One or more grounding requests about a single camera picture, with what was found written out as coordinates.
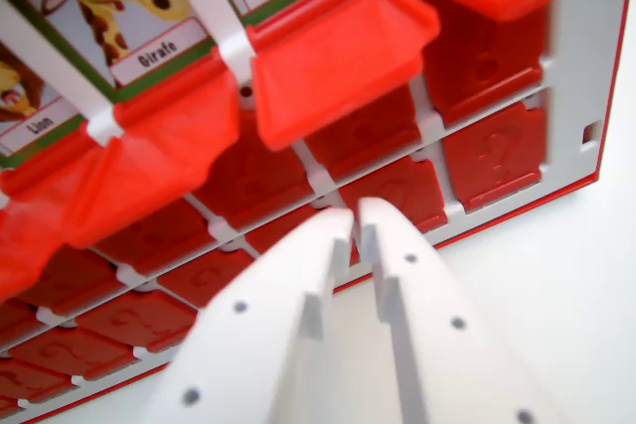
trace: white plastic arm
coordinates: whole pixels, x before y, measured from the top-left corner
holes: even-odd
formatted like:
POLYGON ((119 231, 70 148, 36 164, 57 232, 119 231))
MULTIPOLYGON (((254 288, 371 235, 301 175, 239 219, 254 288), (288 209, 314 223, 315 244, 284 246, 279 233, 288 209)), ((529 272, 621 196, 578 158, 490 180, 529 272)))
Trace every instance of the white plastic arm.
POLYGON ((353 213, 303 222, 217 295, 164 371, 140 422, 271 422, 299 336, 320 340, 353 213))
POLYGON ((421 232, 381 199, 362 199, 360 218, 378 315, 391 325, 403 422, 563 422, 421 232))

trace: white surface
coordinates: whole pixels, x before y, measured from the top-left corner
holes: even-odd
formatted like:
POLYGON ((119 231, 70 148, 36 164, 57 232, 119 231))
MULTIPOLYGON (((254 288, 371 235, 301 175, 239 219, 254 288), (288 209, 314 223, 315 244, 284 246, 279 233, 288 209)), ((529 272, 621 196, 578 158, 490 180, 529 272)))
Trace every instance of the white surface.
MULTIPOLYGON (((636 206, 629 200, 636 179, 635 10, 600 182, 441 251, 484 321, 565 416, 583 424, 636 422, 636 206)), ((370 282, 336 296, 322 357, 310 345, 299 353, 294 372, 311 379, 298 382, 290 407, 313 422, 399 422, 391 338, 374 307, 370 282)), ((156 380, 143 379, 46 422, 129 422, 156 380)))

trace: lion illustration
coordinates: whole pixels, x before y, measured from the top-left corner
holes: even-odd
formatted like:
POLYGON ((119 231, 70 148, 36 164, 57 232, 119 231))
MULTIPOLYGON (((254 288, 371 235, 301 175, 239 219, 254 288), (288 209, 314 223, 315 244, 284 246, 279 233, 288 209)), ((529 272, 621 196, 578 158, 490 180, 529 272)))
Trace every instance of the lion illustration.
POLYGON ((0 44, 0 121, 21 121, 40 107, 44 82, 0 44))

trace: question mark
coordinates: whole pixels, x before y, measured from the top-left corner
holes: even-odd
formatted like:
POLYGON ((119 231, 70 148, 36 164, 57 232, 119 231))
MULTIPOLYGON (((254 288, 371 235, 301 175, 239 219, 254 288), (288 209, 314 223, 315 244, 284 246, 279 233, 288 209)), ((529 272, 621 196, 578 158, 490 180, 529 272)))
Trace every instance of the question mark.
POLYGON ((88 364, 89 366, 95 366, 97 364, 101 364, 100 361, 91 361, 86 357, 77 354, 73 351, 73 349, 64 343, 49 343, 40 348, 40 355, 43 357, 58 357, 60 353, 69 354, 73 359, 77 359, 84 364, 88 364))
POLYGON ((146 323, 137 312, 130 310, 129 308, 118 310, 108 319, 108 321, 114 327, 133 325, 132 322, 137 322, 141 325, 141 328, 148 330, 155 337, 160 337, 170 332, 170 330, 155 330, 151 323, 146 323))
POLYGON ((190 284, 195 288, 205 287, 214 281, 221 279, 221 273, 218 269, 206 267, 195 273, 190 279, 190 284))
POLYGON ((503 184, 510 170, 508 159, 519 138, 519 132, 510 129, 494 131, 484 138, 484 152, 478 158, 486 161, 496 177, 495 186, 503 184))
POLYGON ((31 387, 25 384, 20 379, 18 379, 18 375, 13 371, 0 371, 0 377, 4 377, 14 386, 24 387, 29 391, 39 391, 40 389, 42 389, 42 387, 31 387))

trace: red flip tile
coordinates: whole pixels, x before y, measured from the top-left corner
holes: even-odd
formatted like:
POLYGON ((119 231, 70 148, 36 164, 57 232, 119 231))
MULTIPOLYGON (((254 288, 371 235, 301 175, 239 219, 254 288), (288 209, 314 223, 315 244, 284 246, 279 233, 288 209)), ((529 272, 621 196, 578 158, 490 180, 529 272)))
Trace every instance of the red flip tile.
POLYGON ((262 225, 252 232, 248 232, 245 238, 252 247, 264 253, 274 243, 317 212, 318 210, 309 205, 303 206, 262 225))
POLYGON ((260 140, 253 113, 244 112, 240 139, 214 163, 193 194, 241 228, 312 194, 302 163, 291 150, 272 152, 260 140))
POLYGON ((118 342, 159 352, 182 341, 196 316, 195 310, 159 290, 130 291, 77 317, 76 323, 118 342))
POLYGON ((135 222, 99 242, 95 248, 139 273, 212 242, 206 220, 183 199, 135 222))
POLYGON ((0 345, 16 340, 42 327, 36 312, 20 300, 10 299, 0 305, 0 345))
POLYGON ((0 395, 12 399, 46 401, 74 386, 71 377, 18 359, 0 359, 0 395))
POLYGON ((470 211, 541 179, 546 114, 519 102, 442 140, 453 191, 470 211))
POLYGON ((416 163, 410 158, 402 158, 340 188, 340 195, 355 212, 359 199, 383 198, 422 232, 446 223, 444 199, 430 161, 416 163))
POLYGON ((420 140, 407 85, 307 136, 314 157, 338 180, 420 140))
POLYGON ((81 329, 55 328, 9 350, 51 371, 96 379, 135 361, 132 349, 81 329))
POLYGON ((244 250, 213 250, 160 276, 157 281, 193 305, 205 307, 253 258, 244 250))
POLYGON ((120 287, 107 260, 65 245, 51 257, 40 280, 19 297, 64 316, 120 287))
POLYGON ((3 417, 9 417, 22 408, 18 406, 17 399, 9 399, 8 397, 0 396, 0 419, 3 417))
POLYGON ((442 29, 424 48, 428 95, 446 124, 541 81, 548 10, 497 22, 452 0, 425 0, 442 29))

